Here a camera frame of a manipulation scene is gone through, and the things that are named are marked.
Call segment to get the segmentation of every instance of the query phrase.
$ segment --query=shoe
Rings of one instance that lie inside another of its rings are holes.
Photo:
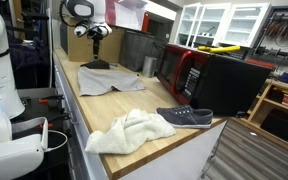
[[[176,128],[210,128],[213,118],[213,111],[193,109],[190,105],[157,108],[156,112]]]

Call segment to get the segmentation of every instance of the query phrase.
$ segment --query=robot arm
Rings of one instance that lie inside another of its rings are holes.
[[[93,40],[102,40],[112,29],[105,22],[105,0],[64,0],[69,13],[82,19],[74,30],[76,36],[85,34]]]

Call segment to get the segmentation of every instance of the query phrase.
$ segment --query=cabinet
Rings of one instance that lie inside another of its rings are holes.
[[[288,106],[282,103],[284,94],[288,94],[288,84],[267,80],[263,87],[263,92],[256,97],[247,112],[247,117],[238,119],[237,122],[288,149],[288,140],[271,131],[267,131],[267,128],[263,126],[264,123],[268,124],[267,121],[272,119],[269,119],[268,115],[274,111],[288,114]],[[272,123],[273,125],[278,123],[277,119],[274,120],[276,121]],[[285,128],[288,128],[288,126],[282,127],[281,130],[285,132]]]
[[[230,3],[184,6],[175,44],[189,47],[213,45],[215,39],[220,37],[218,32],[224,27],[230,6]]]
[[[253,47],[256,38],[267,18],[270,3],[233,4],[223,29],[220,43]]]

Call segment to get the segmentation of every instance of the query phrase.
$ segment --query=black microwave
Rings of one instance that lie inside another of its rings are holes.
[[[235,116],[247,112],[270,72],[232,57],[167,44],[157,78],[180,104]]]

